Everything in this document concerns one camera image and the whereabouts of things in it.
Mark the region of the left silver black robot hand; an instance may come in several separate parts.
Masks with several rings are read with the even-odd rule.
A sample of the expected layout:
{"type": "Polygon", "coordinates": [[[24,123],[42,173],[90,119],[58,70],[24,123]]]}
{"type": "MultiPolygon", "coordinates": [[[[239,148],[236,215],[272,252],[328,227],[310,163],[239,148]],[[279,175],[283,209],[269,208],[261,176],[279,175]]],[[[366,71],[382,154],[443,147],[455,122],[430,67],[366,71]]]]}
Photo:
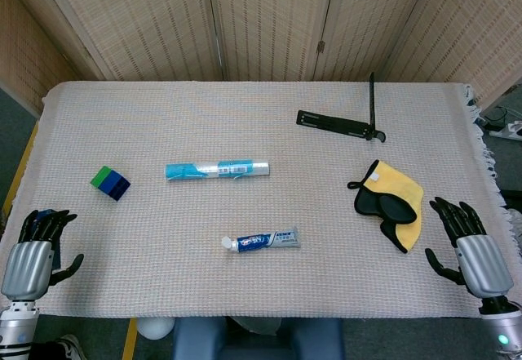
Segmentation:
{"type": "Polygon", "coordinates": [[[71,278],[80,269],[83,254],[77,255],[66,269],[59,270],[55,264],[64,228],[75,219],[77,215],[69,210],[34,210],[26,216],[2,282],[1,293],[8,300],[38,300],[49,287],[71,278]]]}

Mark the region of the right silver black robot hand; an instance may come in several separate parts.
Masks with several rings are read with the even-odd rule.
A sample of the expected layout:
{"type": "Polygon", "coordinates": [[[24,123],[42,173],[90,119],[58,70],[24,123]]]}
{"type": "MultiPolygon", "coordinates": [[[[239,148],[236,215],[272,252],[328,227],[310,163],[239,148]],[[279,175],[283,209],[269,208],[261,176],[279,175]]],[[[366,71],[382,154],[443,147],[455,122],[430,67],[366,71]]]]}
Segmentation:
{"type": "Polygon", "coordinates": [[[465,286],[479,299],[507,295],[514,286],[502,252],[487,234],[476,210],[465,202],[457,205],[436,197],[430,206],[438,214],[458,260],[458,269],[444,267],[435,252],[427,248],[425,255],[431,268],[441,277],[465,286]]]}

